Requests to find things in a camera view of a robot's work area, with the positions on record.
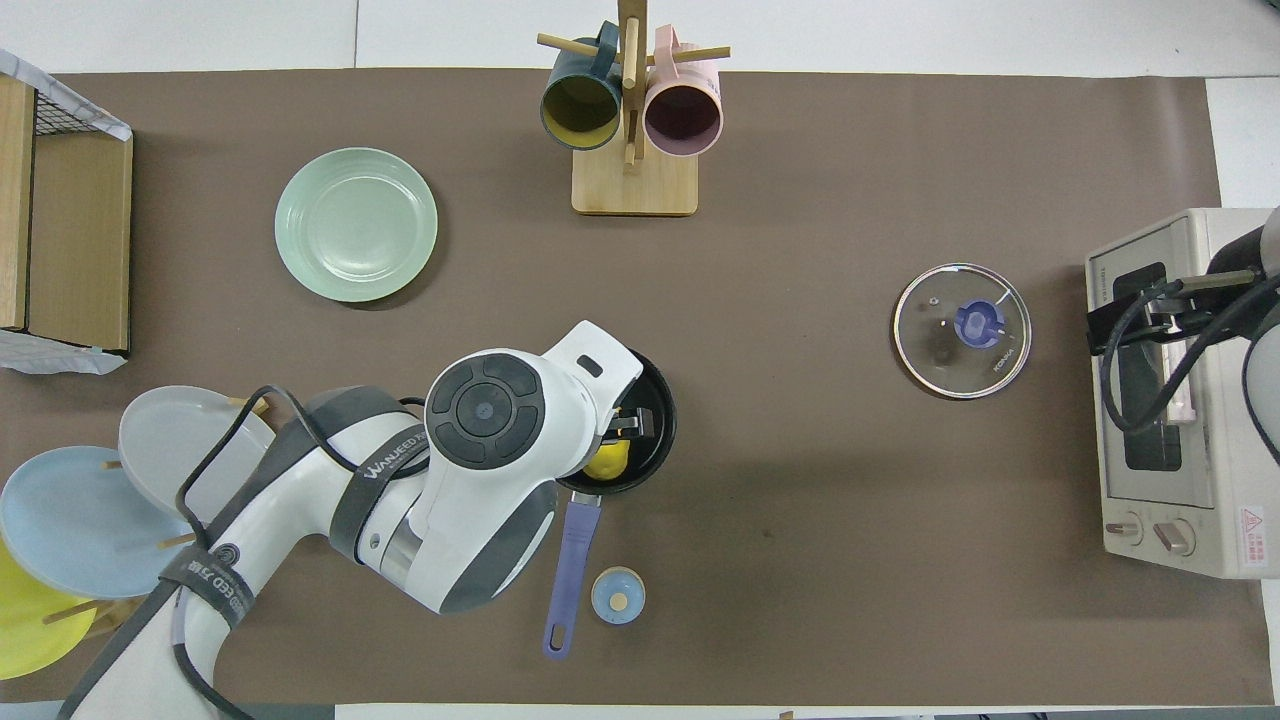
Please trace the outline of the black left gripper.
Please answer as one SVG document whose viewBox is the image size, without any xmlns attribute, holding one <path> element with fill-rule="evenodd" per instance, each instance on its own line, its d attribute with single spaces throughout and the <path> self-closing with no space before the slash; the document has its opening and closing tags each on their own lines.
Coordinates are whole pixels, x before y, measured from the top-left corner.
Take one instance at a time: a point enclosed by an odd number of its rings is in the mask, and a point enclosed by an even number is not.
<svg viewBox="0 0 1280 720">
<path fill-rule="evenodd" d="M 602 438 L 654 439 L 659 436 L 659 416 L 650 407 L 613 409 Z"/>
</svg>

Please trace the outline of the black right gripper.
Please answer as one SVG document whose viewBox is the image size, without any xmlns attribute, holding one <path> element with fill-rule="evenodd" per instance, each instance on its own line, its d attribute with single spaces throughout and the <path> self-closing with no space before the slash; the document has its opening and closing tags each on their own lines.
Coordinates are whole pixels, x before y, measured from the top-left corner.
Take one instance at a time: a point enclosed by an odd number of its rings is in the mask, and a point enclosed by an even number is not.
<svg viewBox="0 0 1280 720">
<path fill-rule="evenodd" d="M 1140 290 L 1133 302 L 1110 302 L 1087 313 L 1087 343 L 1089 355 L 1105 354 L 1116 325 L 1133 305 L 1133 319 L 1125 325 L 1126 338 L 1171 337 L 1185 338 L 1202 332 L 1215 315 L 1215 310 L 1201 299 L 1202 290 L 1185 281 L 1170 281 Z"/>
</svg>

